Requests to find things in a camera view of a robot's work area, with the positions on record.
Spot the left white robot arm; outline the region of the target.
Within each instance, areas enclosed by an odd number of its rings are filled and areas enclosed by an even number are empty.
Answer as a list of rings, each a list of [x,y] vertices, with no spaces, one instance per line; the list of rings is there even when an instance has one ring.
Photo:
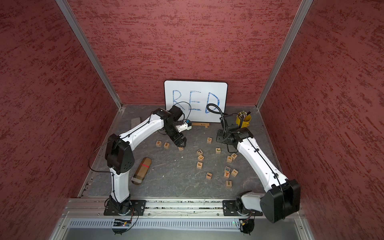
[[[129,172],[135,163],[133,151],[142,141],[160,129],[166,131],[177,147],[184,148],[187,138],[176,126],[182,115],[183,111],[176,106],[172,106],[170,110],[158,108],[135,128],[120,135],[109,136],[105,159],[112,178],[110,203],[118,215],[125,216],[133,211],[129,191]]]

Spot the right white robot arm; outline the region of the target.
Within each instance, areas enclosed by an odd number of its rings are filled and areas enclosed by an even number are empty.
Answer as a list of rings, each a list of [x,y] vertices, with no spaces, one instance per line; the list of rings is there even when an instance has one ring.
[[[275,223],[300,210],[300,184],[278,170],[247,128],[218,130],[217,142],[235,147],[257,174],[265,191],[264,195],[254,192],[240,195],[237,200],[239,212],[257,211]]]

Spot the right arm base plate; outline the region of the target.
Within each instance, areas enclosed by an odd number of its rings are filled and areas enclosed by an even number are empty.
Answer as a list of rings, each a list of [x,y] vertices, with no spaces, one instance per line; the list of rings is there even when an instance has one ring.
[[[249,216],[263,216],[262,212],[246,209],[241,200],[223,200],[222,204],[224,216],[238,216],[247,218]]]

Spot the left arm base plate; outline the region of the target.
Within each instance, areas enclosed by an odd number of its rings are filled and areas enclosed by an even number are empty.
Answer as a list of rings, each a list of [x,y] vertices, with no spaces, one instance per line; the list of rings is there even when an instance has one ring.
[[[146,207],[145,200],[124,201],[122,204],[116,203],[113,199],[105,204],[104,216],[142,216]]]

